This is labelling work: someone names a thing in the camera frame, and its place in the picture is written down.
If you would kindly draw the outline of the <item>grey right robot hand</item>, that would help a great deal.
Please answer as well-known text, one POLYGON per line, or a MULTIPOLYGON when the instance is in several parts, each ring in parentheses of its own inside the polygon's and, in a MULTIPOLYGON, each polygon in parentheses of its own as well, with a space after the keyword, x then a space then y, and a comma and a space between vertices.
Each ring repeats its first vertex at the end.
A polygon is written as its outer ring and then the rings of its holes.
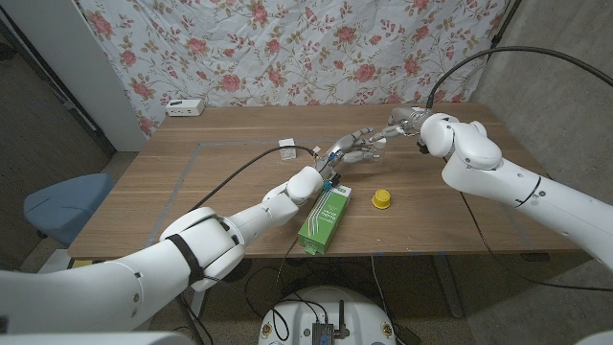
POLYGON ((371 143, 398 136, 419 135, 424 122, 433 114, 430 109, 422 107, 395 107, 388 119, 388 124, 372 136, 371 143))

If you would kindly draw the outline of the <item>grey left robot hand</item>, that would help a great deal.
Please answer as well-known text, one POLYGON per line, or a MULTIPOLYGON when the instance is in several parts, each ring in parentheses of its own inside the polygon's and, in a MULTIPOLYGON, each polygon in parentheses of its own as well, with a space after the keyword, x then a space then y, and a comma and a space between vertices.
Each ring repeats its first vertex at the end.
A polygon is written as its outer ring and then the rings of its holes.
POLYGON ((369 139, 374 135, 374 130, 366 127, 343 136, 326 151, 323 157, 316 160, 315 169, 324 180, 327 180, 333 177, 334 167, 341 162, 351 164, 379 158, 387 139, 371 143, 369 139))

